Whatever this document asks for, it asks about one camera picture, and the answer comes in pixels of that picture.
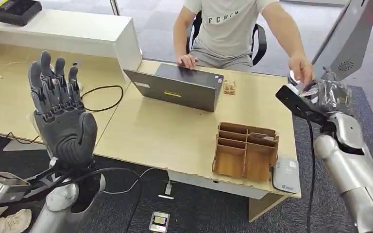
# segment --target gray robotic hand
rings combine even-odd
[[[34,118],[49,153],[71,166],[93,162],[98,127],[91,113],[85,112],[77,83],[78,68],[64,74],[65,60],[58,58],[51,70],[51,55],[42,52],[40,63],[29,70]]]

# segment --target office chair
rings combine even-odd
[[[195,20],[192,22],[192,24],[187,28],[186,33],[189,35],[189,37],[186,39],[186,53],[189,54],[189,43],[191,43],[191,47],[194,44],[195,38],[198,36],[199,30],[201,28],[202,24],[202,12],[198,12],[198,14],[195,16]],[[265,30],[263,27],[261,27],[259,24],[255,24],[255,27],[252,31],[252,44],[251,44],[251,58],[253,57],[253,51],[254,51],[254,35],[255,32],[258,31],[258,52],[256,53],[255,57],[252,60],[253,66],[255,66],[265,55],[265,52],[267,51],[267,38],[265,36]]]

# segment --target wooden desk organizer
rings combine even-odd
[[[212,171],[266,182],[271,178],[270,167],[277,161],[278,140],[275,130],[221,122]]]

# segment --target white t-shirt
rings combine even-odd
[[[185,0],[193,13],[202,11],[200,45],[220,57],[237,56],[250,51],[252,31],[259,13],[279,0]]]

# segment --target desk surface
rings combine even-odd
[[[34,103],[28,81],[28,70],[32,61],[40,58],[42,50],[0,44],[0,134],[12,132],[16,137],[33,139],[37,133],[30,121]],[[78,82],[83,92],[104,85],[127,87],[117,59],[51,51],[52,63],[62,56],[66,67],[78,62]],[[84,99],[86,107],[101,109],[111,106],[120,97],[117,88],[103,89],[89,94]],[[93,113],[98,124],[98,140],[116,108]]]
[[[139,71],[154,74],[160,62],[143,61]],[[200,67],[235,81],[235,95],[221,93],[214,113],[143,97],[130,84],[111,118],[95,153],[146,166],[213,180],[252,186],[277,194],[300,197],[273,188],[212,172],[220,121],[274,129],[280,136],[278,155],[296,159],[291,112],[276,98],[287,83],[279,76]]]

